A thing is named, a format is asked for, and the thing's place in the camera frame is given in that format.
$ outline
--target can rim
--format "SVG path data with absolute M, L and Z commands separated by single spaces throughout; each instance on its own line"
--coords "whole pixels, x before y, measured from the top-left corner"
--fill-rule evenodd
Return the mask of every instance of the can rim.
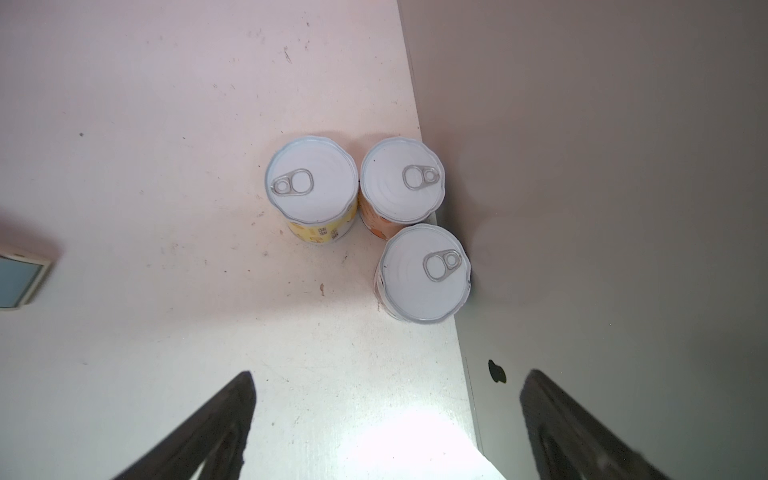
M 371 155 L 373 153 L 375 153 L 379 148 L 381 148 L 381 146 L 383 144 L 388 144 L 388 143 L 392 143 L 392 142 L 395 142 L 395 141 L 405 141 L 406 143 L 409 143 L 409 144 L 416 143 L 420 147 L 424 147 L 427 150 L 427 152 L 429 153 L 430 157 L 432 157 L 433 159 L 436 160 L 436 163 L 437 163 L 437 165 L 440 166 L 440 170 L 441 170 L 441 173 L 442 173 L 441 179 L 440 179 L 440 196 L 439 196 L 438 200 L 435 202 L 434 205 L 432 205 L 427 210 L 426 214 L 424 214 L 424 215 L 422 215 L 420 217 L 417 217 L 414 220 L 411 220 L 411 219 L 403 220 L 402 218 L 396 219 L 396 218 L 390 217 L 389 215 L 383 214 L 376 207 L 376 202 L 371 200 L 371 198 L 366 193 L 366 184 L 365 184 L 365 182 L 362 181 L 362 176 L 363 176 L 363 174 L 366 171 L 366 165 L 370 164 L 369 160 L 371 158 Z M 380 141 L 376 145 L 373 145 L 373 147 L 371 147 L 371 149 L 368 150 L 368 153 L 366 154 L 366 156 L 362 159 L 362 164 L 360 165 L 360 179 L 359 179 L 359 182 L 360 182 L 360 191 L 362 192 L 362 195 L 366 198 L 368 203 L 371 204 L 371 208 L 373 209 L 373 211 L 375 211 L 376 214 L 379 215 L 380 217 L 385 218 L 385 219 L 389 220 L 392 223 L 400 223 L 401 225 L 410 225 L 412 223 L 418 223 L 418 222 L 423 221 L 425 218 L 429 217 L 429 215 L 431 215 L 432 213 L 436 212 L 437 209 L 440 208 L 440 205 L 442 205 L 442 201 L 445 199 L 445 168 L 442 165 L 442 161 L 440 161 L 440 157 L 438 157 L 437 154 L 435 152 L 433 152 L 431 148 L 427 147 L 424 142 L 418 141 L 418 140 L 416 140 L 414 138 L 408 138 L 408 137 L 389 137 L 389 138 L 385 138 L 384 140 Z
M 407 234 L 410 231 L 422 230 L 422 229 L 423 230 L 433 230 L 433 231 L 438 232 L 438 233 L 447 233 L 449 235 L 449 239 L 454 243 L 454 246 L 456 247 L 456 249 L 462 254 L 463 260 L 465 260 L 466 263 L 467 263 L 467 276 L 466 276 L 464 294 L 462 295 L 461 300 L 458 303 L 456 303 L 456 306 L 454 306 L 448 313 L 446 313 L 444 316 L 441 316 L 438 319 L 427 319 L 427 320 L 420 319 L 418 317 L 415 317 L 415 316 L 410 315 L 407 312 L 405 312 L 402 308 L 400 308 L 400 306 L 394 300 L 392 300 L 392 297 L 389 296 L 389 291 L 387 291 L 387 288 L 386 288 L 386 279 L 384 278 L 384 259 L 386 258 L 386 255 L 389 252 L 391 245 L 394 244 L 394 240 L 397 239 L 397 237 L 399 237 L 399 236 L 401 236 L 403 234 Z M 439 227 L 437 225 L 430 225 L 428 223 L 418 223 L 416 225 L 412 225 L 410 227 L 406 227 L 406 228 L 400 230 L 398 233 L 396 233 L 394 237 L 389 239 L 387 241 L 387 243 L 386 243 L 386 246 L 384 247 L 384 252 L 382 253 L 382 257 L 381 257 L 381 259 L 379 259 L 379 265 L 377 267 L 377 270 L 379 271 L 379 275 L 381 276 L 381 279 L 382 279 L 382 289 L 383 289 L 383 291 L 381 292 L 381 294 L 386 297 L 386 299 L 392 305 L 392 308 L 400 316 L 402 316 L 403 318 L 407 319 L 410 322 L 415 322 L 415 323 L 438 323 L 438 322 L 441 322 L 441 321 L 447 319 L 451 315 L 454 315 L 456 312 L 458 312 L 464 306 L 464 304 L 466 303 L 467 299 L 469 298 L 469 292 L 472 289 L 472 284 L 471 284 L 471 281 L 470 281 L 471 280 L 471 276 L 472 276 L 472 265 L 469 262 L 469 258 L 467 257 L 467 253 L 464 251 L 464 246 L 462 245 L 462 243 L 460 241 L 458 241 L 458 238 L 456 238 L 456 236 L 453 233 L 447 231 L 443 227 Z
M 349 164 L 349 166 L 352 167 L 352 171 L 355 174 L 354 183 L 357 183 L 358 187 L 359 187 L 360 175 L 359 175 L 359 172 L 357 170 L 357 165 L 355 164 L 355 159 L 352 158 L 352 155 L 347 153 L 347 151 L 344 150 L 343 148 L 341 148 L 341 146 L 339 144 L 337 144 L 335 141 L 331 140 L 328 137 L 320 137 L 320 136 L 317 136 L 317 135 L 304 135 L 302 137 L 294 138 L 293 140 L 291 140 L 287 144 L 283 145 L 278 151 L 276 151 L 274 153 L 274 155 L 272 155 L 272 158 L 270 159 L 270 163 L 266 166 L 266 170 L 264 171 L 264 190 L 266 191 L 266 197 L 270 201 L 270 203 L 276 209 L 278 209 L 280 211 L 280 213 L 283 215 L 283 217 L 285 217 L 289 221 L 294 222 L 294 223 L 298 223 L 299 225 L 302 225 L 304 227 L 315 227 L 315 226 L 318 226 L 318 225 L 325 225 L 326 223 L 331 223 L 331 222 L 334 222 L 334 221 L 338 220 L 339 218 L 343 217 L 349 211 L 349 208 L 357 201 L 357 190 L 358 190 L 357 188 L 353 189 L 351 198 L 346 202 L 344 208 L 336 216 L 331 217 L 331 218 L 329 218 L 327 220 L 321 220 L 321 221 L 317 221 L 317 222 L 307 222 L 305 220 L 300 220 L 298 218 L 295 218 L 295 217 L 287 214 L 285 212 L 285 210 L 283 210 L 283 208 L 280 205 L 278 205 L 277 202 L 275 201 L 274 192 L 272 192 L 272 189 L 270 188 L 269 173 L 270 173 L 270 168 L 272 167 L 274 161 L 284 151 L 286 151 L 289 148 L 291 148 L 294 144 L 297 144 L 297 143 L 302 142 L 302 141 L 319 141 L 319 142 L 322 142 L 322 143 L 330 144 L 332 147 L 337 149 L 342 154 L 344 159 L 347 161 L 347 164 Z

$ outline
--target white surface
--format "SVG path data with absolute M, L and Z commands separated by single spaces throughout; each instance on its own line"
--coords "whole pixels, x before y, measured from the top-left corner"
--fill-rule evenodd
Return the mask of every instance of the white surface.
M 446 250 L 455 250 L 461 258 L 457 262 L 461 263 L 442 280 L 431 280 L 424 260 Z M 442 256 L 433 255 L 426 267 L 439 278 L 447 266 Z M 400 230 L 387 243 L 380 271 L 387 300 L 407 319 L 429 322 L 446 318 L 469 295 L 469 260 L 456 237 L 441 227 L 420 224 Z
M 11 0 L 0 68 L 0 240 L 59 254 L 0 316 L 0 478 L 110 478 L 244 369 L 242 478 L 497 475 L 452 319 L 379 312 L 384 243 L 263 192 L 302 134 L 419 136 L 394 0 Z
M 301 169 L 309 173 L 296 172 Z M 265 188 L 272 204 L 289 219 L 304 224 L 329 223 L 346 214 L 357 201 L 357 180 L 355 161 L 336 142 L 323 137 L 302 137 L 288 143 L 272 158 L 266 170 Z M 284 183 L 285 191 L 280 190 L 280 183 Z M 306 193 L 281 195 L 291 191 Z
M 405 179 L 413 187 L 424 181 L 423 172 L 409 168 L 412 165 L 432 167 L 440 178 L 432 185 L 411 190 Z M 445 198 L 445 170 L 437 155 L 422 142 L 388 138 L 373 147 L 363 160 L 360 187 L 382 217 L 396 223 L 417 223 L 437 210 Z

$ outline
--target orange can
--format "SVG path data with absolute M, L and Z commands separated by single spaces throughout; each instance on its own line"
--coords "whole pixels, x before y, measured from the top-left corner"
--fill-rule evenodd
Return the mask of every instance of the orange can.
M 422 142 L 393 137 L 368 152 L 360 169 L 360 218 L 384 240 L 419 223 L 445 198 L 445 169 Z

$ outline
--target white-framed object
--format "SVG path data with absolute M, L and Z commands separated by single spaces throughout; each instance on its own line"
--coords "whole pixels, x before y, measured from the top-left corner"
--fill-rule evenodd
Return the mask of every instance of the white-framed object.
M 0 310 L 26 305 L 50 267 L 47 258 L 0 243 Z

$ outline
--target pull tab ring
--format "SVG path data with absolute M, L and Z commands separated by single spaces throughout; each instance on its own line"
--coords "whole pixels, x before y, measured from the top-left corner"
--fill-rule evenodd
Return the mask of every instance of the pull tab ring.
M 310 186 L 306 190 L 297 190 L 293 186 L 293 178 L 297 174 L 306 174 L 307 177 L 310 179 Z M 288 197 L 291 195 L 307 195 L 309 192 L 312 191 L 312 189 L 315 187 L 315 180 L 312 179 L 312 173 L 307 170 L 306 168 L 297 168 L 294 171 L 290 171 L 285 175 L 280 175 L 279 177 L 272 180 L 272 185 L 270 185 L 270 188 L 272 189 L 272 193 L 275 195 L 279 195 L 281 197 Z
M 445 269 L 440 276 L 433 275 L 429 272 L 429 266 L 427 265 L 427 262 L 429 262 L 432 258 L 438 258 L 442 262 L 442 266 Z M 439 252 L 432 252 L 427 253 L 426 257 L 424 257 L 424 272 L 427 274 L 427 277 L 433 282 L 442 282 L 446 278 L 448 278 L 451 273 L 454 273 L 460 266 L 462 265 L 462 255 L 456 251 L 456 250 L 441 250 Z
M 408 182 L 408 173 L 410 171 L 416 172 L 419 174 L 420 181 L 417 185 L 412 185 Z M 408 187 L 410 190 L 421 190 L 422 188 L 427 188 L 430 185 L 434 185 L 440 181 L 440 172 L 438 169 L 434 167 L 429 167 L 426 165 L 409 165 L 408 167 L 405 167 L 402 169 L 402 182 Z

